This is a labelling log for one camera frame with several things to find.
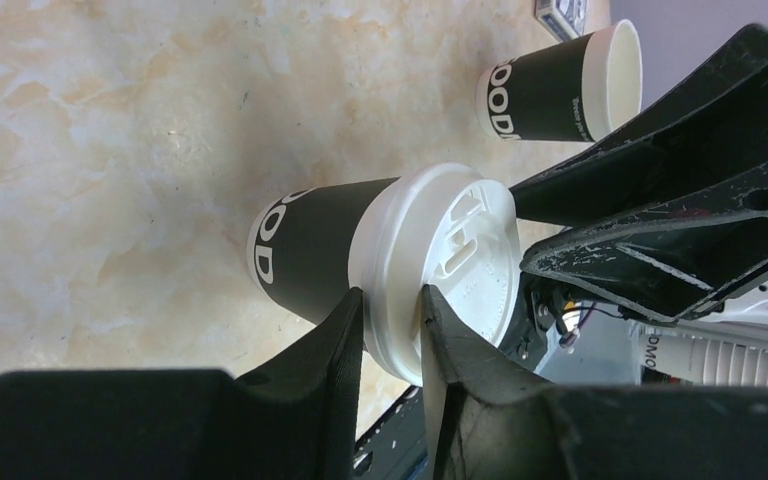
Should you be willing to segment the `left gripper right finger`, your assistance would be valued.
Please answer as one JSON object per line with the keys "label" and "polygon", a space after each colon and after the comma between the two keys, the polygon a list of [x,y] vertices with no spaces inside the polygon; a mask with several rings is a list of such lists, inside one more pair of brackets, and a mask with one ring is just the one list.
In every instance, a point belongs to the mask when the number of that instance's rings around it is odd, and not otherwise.
{"label": "left gripper right finger", "polygon": [[558,385],[420,301],[434,478],[768,479],[768,389]]}

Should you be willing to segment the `white plastic cup lid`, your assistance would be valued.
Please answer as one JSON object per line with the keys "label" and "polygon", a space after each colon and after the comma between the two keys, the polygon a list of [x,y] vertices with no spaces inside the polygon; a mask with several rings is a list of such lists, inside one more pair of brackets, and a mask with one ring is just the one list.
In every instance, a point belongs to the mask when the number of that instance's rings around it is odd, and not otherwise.
{"label": "white plastic cup lid", "polygon": [[514,200],[502,183],[456,163],[396,179],[363,213],[349,250],[349,284],[365,296],[367,351],[390,375],[421,385],[424,285],[499,346],[515,309],[520,254]]}

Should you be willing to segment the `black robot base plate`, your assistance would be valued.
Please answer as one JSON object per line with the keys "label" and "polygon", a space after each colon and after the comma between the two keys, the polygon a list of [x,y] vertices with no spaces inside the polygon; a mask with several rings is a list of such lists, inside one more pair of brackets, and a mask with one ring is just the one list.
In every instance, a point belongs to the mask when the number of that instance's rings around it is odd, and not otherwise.
{"label": "black robot base plate", "polygon": [[423,392],[411,386],[356,441],[351,479],[431,478]]}

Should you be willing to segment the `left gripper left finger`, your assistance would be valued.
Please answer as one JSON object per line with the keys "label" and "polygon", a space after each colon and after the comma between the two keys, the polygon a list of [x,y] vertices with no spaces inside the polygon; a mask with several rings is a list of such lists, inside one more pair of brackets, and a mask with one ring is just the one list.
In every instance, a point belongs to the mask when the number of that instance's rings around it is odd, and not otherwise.
{"label": "left gripper left finger", "polygon": [[261,366],[0,375],[0,479],[347,479],[363,293]]}

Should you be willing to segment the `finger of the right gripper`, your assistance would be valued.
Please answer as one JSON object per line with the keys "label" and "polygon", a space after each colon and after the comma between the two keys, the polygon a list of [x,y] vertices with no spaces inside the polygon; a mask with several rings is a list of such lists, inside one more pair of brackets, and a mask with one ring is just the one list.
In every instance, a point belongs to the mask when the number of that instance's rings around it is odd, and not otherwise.
{"label": "finger of the right gripper", "polygon": [[524,272],[646,320],[694,320],[768,280],[768,161],[529,248]]}
{"label": "finger of the right gripper", "polygon": [[767,161],[768,29],[752,23],[630,122],[511,193],[518,218],[577,227]]}

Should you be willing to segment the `black paper coffee cup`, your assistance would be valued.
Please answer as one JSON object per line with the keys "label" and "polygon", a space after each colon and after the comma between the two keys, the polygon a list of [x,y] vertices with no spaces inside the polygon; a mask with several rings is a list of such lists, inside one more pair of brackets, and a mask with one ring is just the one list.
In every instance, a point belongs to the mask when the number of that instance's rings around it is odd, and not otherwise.
{"label": "black paper coffee cup", "polygon": [[249,273],[278,306],[318,325],[350,289],[350,247],[363,214],[393,178],[299,191],[253,221]]}

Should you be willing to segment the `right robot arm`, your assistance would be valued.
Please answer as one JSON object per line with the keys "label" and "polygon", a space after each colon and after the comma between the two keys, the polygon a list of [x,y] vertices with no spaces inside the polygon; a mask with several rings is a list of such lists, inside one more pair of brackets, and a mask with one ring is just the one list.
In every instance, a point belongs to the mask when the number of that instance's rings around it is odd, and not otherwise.
{"label": "right robot arm", "polygon": [[524,253],[530,320],[570,302],[648,326],[641,362],[768,386],[768,29],[749,24],[586,151],[512,188],[557,224]]}

